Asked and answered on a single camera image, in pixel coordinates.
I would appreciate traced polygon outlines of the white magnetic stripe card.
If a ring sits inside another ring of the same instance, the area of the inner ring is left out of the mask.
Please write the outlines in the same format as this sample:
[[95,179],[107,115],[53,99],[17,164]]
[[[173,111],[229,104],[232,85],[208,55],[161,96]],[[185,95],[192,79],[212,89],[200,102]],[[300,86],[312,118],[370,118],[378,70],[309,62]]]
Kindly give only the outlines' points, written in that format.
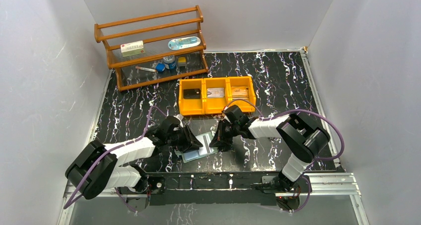
[[215,152],[214,148],[210,147],[212,133],[204,133],[198,136],[198,140],[202,143],[202,147],[199,149],[199,155],[212,154]]

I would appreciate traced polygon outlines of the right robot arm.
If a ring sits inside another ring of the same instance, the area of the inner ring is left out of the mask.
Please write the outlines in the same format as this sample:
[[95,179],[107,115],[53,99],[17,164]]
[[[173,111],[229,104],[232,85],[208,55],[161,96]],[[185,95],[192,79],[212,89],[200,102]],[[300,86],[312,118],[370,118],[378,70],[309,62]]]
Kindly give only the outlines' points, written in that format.
[[280,187],[286,192],[293,192],[299,186],[299,177],[331,139],[329,133],[309,117],[311,112],[305,110],[272,119],[250,118],[237,105],[227,107],[223,113],[225,117],[219,121],[210,147],[228,150],[236,136],[251,140],[281,138],[291,151],[279,173]]

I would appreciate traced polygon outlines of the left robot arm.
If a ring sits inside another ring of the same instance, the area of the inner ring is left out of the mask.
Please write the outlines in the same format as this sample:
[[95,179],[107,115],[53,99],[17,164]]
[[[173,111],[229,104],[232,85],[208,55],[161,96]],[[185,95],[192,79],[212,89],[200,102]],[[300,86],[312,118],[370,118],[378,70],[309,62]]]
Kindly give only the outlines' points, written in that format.
[[136,160],[150,158],[164,146],[191,152],[201,149],[203,144],[181,119],[167,116],[135,139],[116,144],[91,141],[67,168],[65,177],[87,200],[109,188],[126,187],[144,193],[152,184],[149,175],[136,166]]

